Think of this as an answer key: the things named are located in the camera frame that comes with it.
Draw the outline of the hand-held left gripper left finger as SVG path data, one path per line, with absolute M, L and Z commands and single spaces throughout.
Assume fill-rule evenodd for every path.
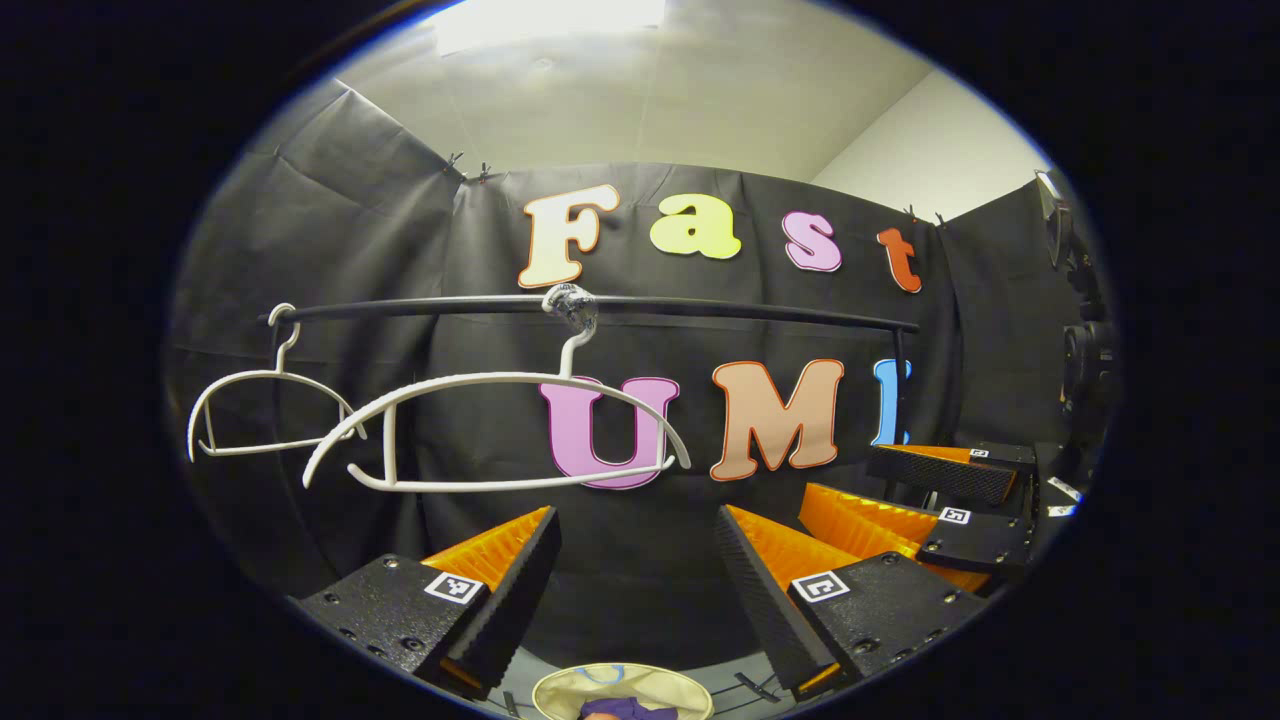
M 426 559 L 384 553 L 294 606 L 356 652 L 466 700 L 494 691 L 561 551 L 543 506 Z

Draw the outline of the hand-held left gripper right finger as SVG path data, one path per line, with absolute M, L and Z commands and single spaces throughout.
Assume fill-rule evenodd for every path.
M 783 689 L 796 700 L 905 664 L 987 610 L 987 600 L 896 551 L 863 559 L 724 505 L 716 542 Z

